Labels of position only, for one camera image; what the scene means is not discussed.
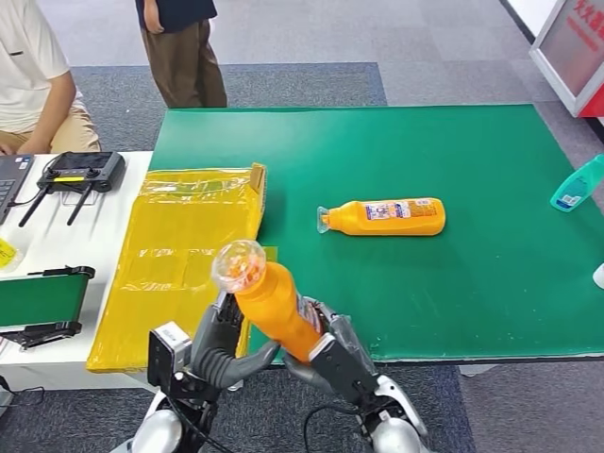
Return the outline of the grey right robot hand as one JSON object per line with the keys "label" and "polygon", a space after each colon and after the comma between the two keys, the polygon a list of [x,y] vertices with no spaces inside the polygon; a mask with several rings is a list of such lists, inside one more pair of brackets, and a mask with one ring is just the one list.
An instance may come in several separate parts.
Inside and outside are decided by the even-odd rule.
{"label": "grey right robot hand", "polygon": [[324,332],[307,362],[285,352],[291,375],[327,393],[337,394],[359,408],[373,404],[378,387],[374,365],[353,328],[350,318],[316,299],[306,299],[319,315]]}

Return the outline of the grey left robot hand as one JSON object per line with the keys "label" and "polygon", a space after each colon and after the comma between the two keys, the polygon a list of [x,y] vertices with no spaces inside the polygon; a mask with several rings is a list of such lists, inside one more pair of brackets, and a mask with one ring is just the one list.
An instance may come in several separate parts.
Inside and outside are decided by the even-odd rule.
{"label": "grey left robot hand", "polygon": [[233,294],[220,292],[214,303],[204,312],[195,334],[192,372],[223,390],[270,365],[281,349],[274,341],[268,341],[251,355],[236,356],[244,320]]}

